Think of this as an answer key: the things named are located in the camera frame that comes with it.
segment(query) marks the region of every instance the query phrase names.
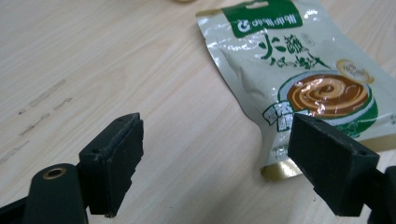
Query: black mechanical part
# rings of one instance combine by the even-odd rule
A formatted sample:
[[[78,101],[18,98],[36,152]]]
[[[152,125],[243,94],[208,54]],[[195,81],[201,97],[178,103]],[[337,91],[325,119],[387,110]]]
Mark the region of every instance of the black mechanical part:
[[[0,208],[0,223],[20,224],[22,220],[23,223],[62,223],[51,217],[51,214],[64,215],[56,215],[58,211],[66,212],[70,218],[78,216],[77,221],[65,223],[88,223],[87,206],[93,215],[114,217],[143,156],[143,135],[143,120],[138,113],[115,119],[81,150],[76,167],[58,164],[37,173],[28,197]],[[49,193],[56,188],[57,195],[50,197]],[[38,221],[37,216],[45,220]]]
[[[396,223],[396,167],[376,170],[379,155],[327,122],[295,114],[289,157],[337,216],[358,217],[366,203],[369,223]]]
[[[78,168],[91,214],[117,214],[142,156],[143,120],[139,114],[115,119],[81,150]]]
[[[33,177],[22,223],[88,223],[76,166],[53,165]]]
[[[0,223],[19,224],[22,223],[23,213],[27,197],[17,200],[0,208]]]

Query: brass insert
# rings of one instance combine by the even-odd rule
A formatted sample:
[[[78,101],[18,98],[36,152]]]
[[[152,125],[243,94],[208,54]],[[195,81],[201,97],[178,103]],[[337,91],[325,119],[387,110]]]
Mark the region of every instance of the brass insert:
[[[44,175],[43,178],[44,179],[55,179],[58,178],[62,175],[66,174],[66,169],[64,169],[63,167],[57,167],[57,168],[53,168],[48,170]]]

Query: light wood surface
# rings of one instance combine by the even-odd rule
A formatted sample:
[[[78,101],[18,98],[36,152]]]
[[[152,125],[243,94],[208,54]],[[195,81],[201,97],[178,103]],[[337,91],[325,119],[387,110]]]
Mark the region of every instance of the light wood surface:
[[[194,14],[237,0],[1,0],[0,206],[140,112],[145,155],[119,215],[90,223],[365,223],[336,217],[311,184],[259,172],[262,137],[212,62]],[[396,2],[322,0],[396,77]],[[396,164],[380,153],[379,169]]]

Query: snack package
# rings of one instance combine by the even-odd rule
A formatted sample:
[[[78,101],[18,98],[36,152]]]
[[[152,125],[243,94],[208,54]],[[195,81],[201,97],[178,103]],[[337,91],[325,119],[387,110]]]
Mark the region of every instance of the snack package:
[[[396,81],[317,0],[267,0],[196,14],[207,48],[262,132],[262,174],[300,174],[288,158],[293,114],[323,119],[372,150],[396,148]]]

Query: brown swirl pattern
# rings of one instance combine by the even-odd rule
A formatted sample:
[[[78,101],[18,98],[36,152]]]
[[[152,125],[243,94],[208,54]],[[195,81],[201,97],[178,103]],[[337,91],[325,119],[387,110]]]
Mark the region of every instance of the brown swirl pattern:
[[[334,118],[359,110],[369,95],[364,87],[346,77],[313,75],[295,83],[288,92],[294,110],[308,109],[312,116]]]

